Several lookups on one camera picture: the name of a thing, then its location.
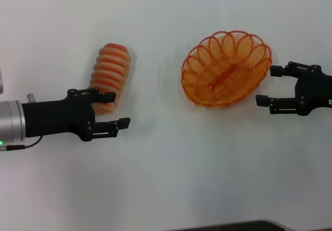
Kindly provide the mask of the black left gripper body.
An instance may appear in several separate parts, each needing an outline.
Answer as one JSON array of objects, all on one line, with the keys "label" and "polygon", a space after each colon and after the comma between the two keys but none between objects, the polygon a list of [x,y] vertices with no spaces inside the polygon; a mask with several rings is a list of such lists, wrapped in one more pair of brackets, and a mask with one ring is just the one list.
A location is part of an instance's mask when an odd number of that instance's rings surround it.
[{"label": "black left gripper body", "polygon": [[70,89],[62,100],[22,104],[25,136],[32,138],[69,132],[84,142],[91,141],[95,123],[91,103],[95,99],[95,89]]}]

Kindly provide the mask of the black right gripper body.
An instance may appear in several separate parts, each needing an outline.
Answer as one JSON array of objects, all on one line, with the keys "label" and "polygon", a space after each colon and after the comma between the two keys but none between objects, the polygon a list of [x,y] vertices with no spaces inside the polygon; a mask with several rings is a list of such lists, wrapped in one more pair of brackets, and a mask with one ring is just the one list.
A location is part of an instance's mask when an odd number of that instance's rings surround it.
[{"label": "black right gripper body", "polygon": [[331,108],[331,75],[323,73],[321,66],[309,66],[298,77],[295,98],[300,116],[307,116],[319,107]]}]

